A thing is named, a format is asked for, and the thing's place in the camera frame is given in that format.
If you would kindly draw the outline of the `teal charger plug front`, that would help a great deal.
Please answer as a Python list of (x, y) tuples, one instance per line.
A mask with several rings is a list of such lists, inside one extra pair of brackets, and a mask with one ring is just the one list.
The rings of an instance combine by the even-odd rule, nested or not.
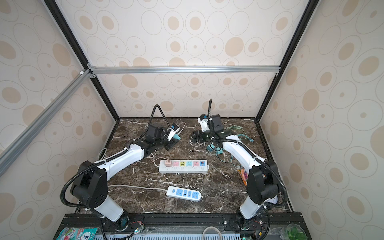
[(180, 138), (180, 136), (179, 136), (178, 134), (175, 134), (175, 135), (173, 136), (173, 139), (180, 140), (181, 138)]

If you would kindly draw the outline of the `long white colourful power strip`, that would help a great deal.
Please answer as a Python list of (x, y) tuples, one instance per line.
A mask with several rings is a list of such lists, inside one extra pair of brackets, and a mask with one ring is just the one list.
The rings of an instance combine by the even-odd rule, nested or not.
[(162, 174), (205, 174), (209, 169), (207, 160), (171, 160), (172, 167), (166, 167), (164, 161), (161, 160), (159, 164), (159, 172)]

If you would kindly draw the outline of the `short white blue power strip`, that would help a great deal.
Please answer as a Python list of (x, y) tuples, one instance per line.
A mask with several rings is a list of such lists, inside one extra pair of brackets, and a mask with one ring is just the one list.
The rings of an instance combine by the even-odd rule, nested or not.
[(173, 186), (168, 187), (167, 196), (193, 202), (199, 202), (203, 199), (202, 194), (199, 191), (177, 188)]

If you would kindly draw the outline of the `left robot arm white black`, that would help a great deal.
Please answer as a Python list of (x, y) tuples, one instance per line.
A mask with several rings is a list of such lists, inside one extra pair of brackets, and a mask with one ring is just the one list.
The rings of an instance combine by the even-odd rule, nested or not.
[(180, 141), (179, 126), (167, 123), (157, 127), (148, 121), (145, 131), (128, 142), (127, 146), (111, 157), (94, 163), (83, 162), (78, 172), (63, 186), (61, 202), (73, 208), (89, 209), (100, 218), (110, 220), (121, 231), (127, 225), (127, 212), (108, 195), (108, 181), (129, 165), (138, 162), (161, 149), (170, 150)]

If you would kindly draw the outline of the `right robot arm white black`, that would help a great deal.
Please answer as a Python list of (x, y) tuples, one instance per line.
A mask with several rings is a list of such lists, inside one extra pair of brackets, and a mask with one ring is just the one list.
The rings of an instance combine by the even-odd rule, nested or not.
[(241, 219), (250, 220), (270, 208), (283, 208), (288, 202), (288, 191), (278, 173), (275, 162), (266, 161), (247, 147), (230, 129), (225, 129), (220, 115), (212, 115), (213, 100), (208, 103), (206, 115), (198, 117), (201, 130), (190, 135), (193, 144), (209, 143), (214, 151), (231, 154), (248, 175), (247, 198), (240, 206)]

